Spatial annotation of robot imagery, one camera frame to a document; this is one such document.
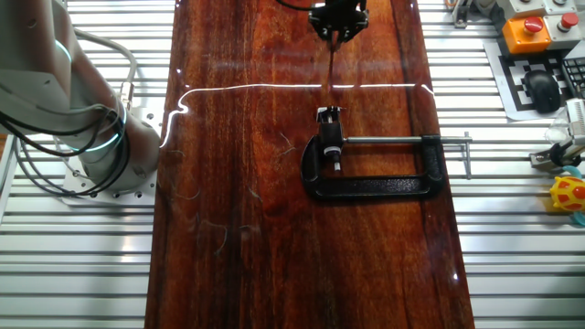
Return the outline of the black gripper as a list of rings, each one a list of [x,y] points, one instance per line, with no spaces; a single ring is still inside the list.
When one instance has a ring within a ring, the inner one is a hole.
[[[327,45],[351,41],[364,29],[367,20],[366,0],[326,0],[325,5],[309,12],[309,22],[321,26],[315,32]]]

